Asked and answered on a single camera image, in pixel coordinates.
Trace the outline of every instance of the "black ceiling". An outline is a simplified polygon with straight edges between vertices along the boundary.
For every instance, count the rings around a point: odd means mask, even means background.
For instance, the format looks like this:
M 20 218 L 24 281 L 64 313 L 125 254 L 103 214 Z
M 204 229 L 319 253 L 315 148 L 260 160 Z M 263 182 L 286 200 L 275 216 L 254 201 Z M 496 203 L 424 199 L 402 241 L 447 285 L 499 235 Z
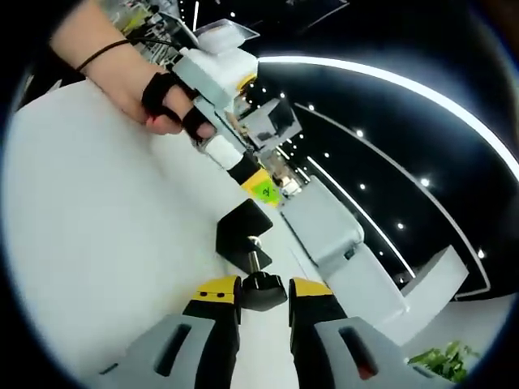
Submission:
M 259 57 L 297 54 L 376 66 L 433 88 L 466 108 L 517 154 L 517 99 L 513 63 L 478 8 L 464 2 L 376 0 L 203 0 L 199 26 L 236 15 L 262 36 L 245 48 Z M 183 0 L 192 24 L 194 0 Z M 332 13 L 317 24 L 322 16 Z M 370 76 L 310 65 L 260 66 L 255 104 L 283 91 L 290 102 L 315 110 L 349 128 L 391 156 L 415 177 L 431 180 L 431 193 L 460 225 L 472 246 L 485 250 L 489 298 L 516 290 L 519 282 L 517 181 L 495 151 L 459 118 L 397 85 Z M 290 163 L 307 167 L 311 156 L 371 215 L 412 267 L 452 244 L 470 269 L 461 291 L 480 289 L 474 260 L 437 207 L 386 160 L 312 113 L 294 107 L 304 139 Z M 359 185 L 366 185 L 360 190 Z M 379 234 L 365 222 L 367 244 L 393 275 L 404 271 Z M 405 229 L 396 228 L 401 222 Z

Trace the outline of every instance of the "black wire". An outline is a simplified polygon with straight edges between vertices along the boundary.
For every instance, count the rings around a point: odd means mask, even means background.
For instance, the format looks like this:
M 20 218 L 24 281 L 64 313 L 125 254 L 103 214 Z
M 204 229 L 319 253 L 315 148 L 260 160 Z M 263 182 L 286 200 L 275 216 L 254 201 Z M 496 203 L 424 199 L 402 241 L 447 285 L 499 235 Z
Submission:
M 90 62 L 92 62 L 94 59 L 96 59 L 100 55 L 106 53 L 108 50 L 113 49 L 114 47 L 117 47 L 117 46 L 120 46 L 120 45 L 126 45 L 128 43 L 139 43 L 139 42 L 157 43 L 159 45 L 166 45 L 166 46 L 175 47 L 175 44 L 173 42 L 161 41 L 160 39 L 153 39 L 153 38 L 124 39 L 122 41 L 114 42 L 114 43 L 104 47 L 103 49 L 95 52 L 90 57 L 88 57 L 88 59 L 85 62 L 83 62 L 81 65 L 79 65 L 76 70 L 77 71 L 82 71 L 82 69 L 84 69 L 86 67 L 86 65 L 88 65 Z

